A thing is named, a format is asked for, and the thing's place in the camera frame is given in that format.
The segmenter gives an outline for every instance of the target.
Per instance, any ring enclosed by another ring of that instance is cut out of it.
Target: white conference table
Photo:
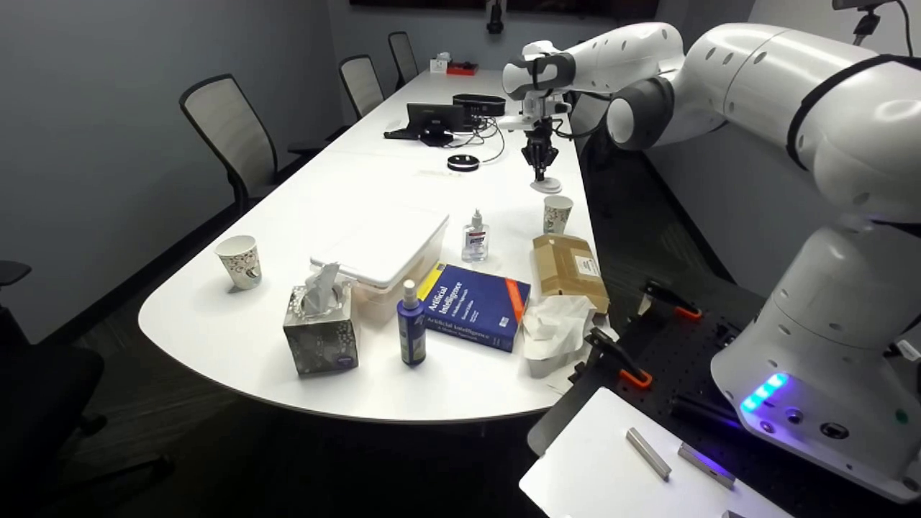
[[[506,133],[502,159],[478,172],[450,172],[457,150],[419,141],[385,141],[383,133],[406,123],[406,103],[450,103],[455,91],[502,94],[495,71],[473,78],[420,75],[355,123],[290,180],[239,219],[226,235],[252,234],[260,242],[262,284],[231,294],[217,258],[217,242],[194,255],[142,304],[142,331],[172,360],[249,396],[335,416],[390,423],[491,419],[554,406],[567,389],[571,367],[532,380],[514,354],[427,333],[427,362],[406,367],[396,295],[371,295],[355,308],[360,364],[344,375],[301,376],[282,333],[286,301],[295,284],[311,275],[319,242],[344,234],[338,222],[411,203],[450,212],[443,261],[462,261],[463,223],[475,211],[491,223],[491,261],[475,270],[524,280],[538,295],[531,242],[542,234],[545,192],[532,189],[532,169],[522,159],[524,133]],[[593,244],[577,147],[557,137],[560,159],[550,175],[577,200],[567,234]],[[502,137],[467,147],[495,156]]]

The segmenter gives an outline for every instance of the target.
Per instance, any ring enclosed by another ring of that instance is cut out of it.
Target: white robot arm
[[[542,44],[505,80],[514,97],[610,94],[604,128],[624,150],[729,121],[809,172],[846,226],[803,244],[711,375],[752,435],[919,501],[921,382],[905,370],[921,357],[921,238],[908,229],[921,222],[919,62],[754,23],[682,55],[672,25],[642,23],[567,52]]]

